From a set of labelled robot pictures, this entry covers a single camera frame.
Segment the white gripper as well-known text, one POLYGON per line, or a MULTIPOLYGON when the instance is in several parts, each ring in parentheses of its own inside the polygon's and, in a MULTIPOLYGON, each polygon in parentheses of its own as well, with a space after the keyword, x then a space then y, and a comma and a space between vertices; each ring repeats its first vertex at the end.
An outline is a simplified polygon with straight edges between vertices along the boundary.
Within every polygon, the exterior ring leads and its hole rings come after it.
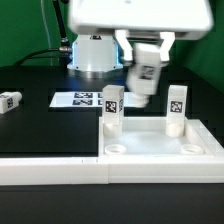
POLYGON ((197 40, 213 26, 208 0, 70 0, 68 26, 76 34, 109 34, 123 50, 123 60, 133 61, 132 37, 160 33, 160 58, 169 61, 175 41, 197 40))

